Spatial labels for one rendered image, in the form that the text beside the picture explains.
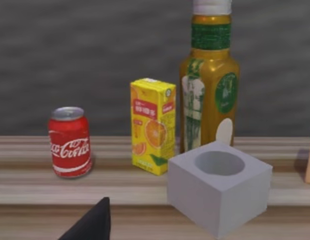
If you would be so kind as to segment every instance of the gray wall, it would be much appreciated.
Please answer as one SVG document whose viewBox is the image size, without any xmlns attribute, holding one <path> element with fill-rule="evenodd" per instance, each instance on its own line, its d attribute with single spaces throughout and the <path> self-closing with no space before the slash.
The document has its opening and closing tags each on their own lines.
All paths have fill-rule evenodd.
<svg viewBox="0 0 310 240">
<path fill-rule="evenodd" d="M 46 135 L 86 110 L 92 135 L 128 135 L 129 82 L 177 83 L 190 0 L 0 0 L 0 135 Z M 310 136 L 310 0 L 234 0 L 238 136 Z"/>
</svg>

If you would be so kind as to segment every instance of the striped wooden surface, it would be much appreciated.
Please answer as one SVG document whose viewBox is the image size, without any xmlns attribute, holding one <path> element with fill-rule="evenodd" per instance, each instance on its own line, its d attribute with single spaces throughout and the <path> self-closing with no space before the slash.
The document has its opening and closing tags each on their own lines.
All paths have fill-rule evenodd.
<svg viewBox="0 0 310 240">
<path fill-rule="evenodd" d="M 166 176 L 130 163 L 129 137 L 92 137 L 93 171 L 52 172 L 49 140 L 0 137 L 0 240 L 56 240 L 108 196 L 112 240 L 212 240 L 167 204 Z M 310 185 L 303 182 L 310 138 L 238 137 L 235 147 L 274 166 L 267 212 L 224 240 L 310 239 Z"/>
</svg>

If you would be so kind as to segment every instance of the soda can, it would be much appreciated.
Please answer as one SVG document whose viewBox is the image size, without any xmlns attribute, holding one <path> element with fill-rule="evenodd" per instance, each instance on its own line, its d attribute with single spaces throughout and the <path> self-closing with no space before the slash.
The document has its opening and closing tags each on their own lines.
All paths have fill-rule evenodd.
<svg viewBox="0 0 310 240">
<path fill-rule="evenodd" d="M 89 125 L 80 107 L 61 107 L 52 112 L 48 123 L 54 172 L 76 178 L 92 167 Z"/>
</svg>

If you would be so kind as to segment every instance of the yellow juice carton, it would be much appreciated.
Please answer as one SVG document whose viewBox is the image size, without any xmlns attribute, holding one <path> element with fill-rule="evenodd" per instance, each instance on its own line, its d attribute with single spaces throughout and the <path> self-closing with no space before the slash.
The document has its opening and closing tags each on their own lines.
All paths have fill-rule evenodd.
<svg viewBox="0 0 310 240">
<path fill-rule="evenodd" d="M 130 83 L 132 164 L 155 175 L 175 155 L 176 85 L 143 78 Z"/>
</svg>

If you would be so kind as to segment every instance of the black pointed object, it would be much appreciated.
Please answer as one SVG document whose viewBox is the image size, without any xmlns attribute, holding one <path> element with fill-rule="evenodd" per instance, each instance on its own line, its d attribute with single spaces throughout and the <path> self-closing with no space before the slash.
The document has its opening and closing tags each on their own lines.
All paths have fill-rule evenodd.
<svg viewBox="0 0 310 240">
<path fill-rule="evenodd" d="M 59 240 L 109 240 L 110 229 L 110 200 L 104 197 Z"/>
</svg>

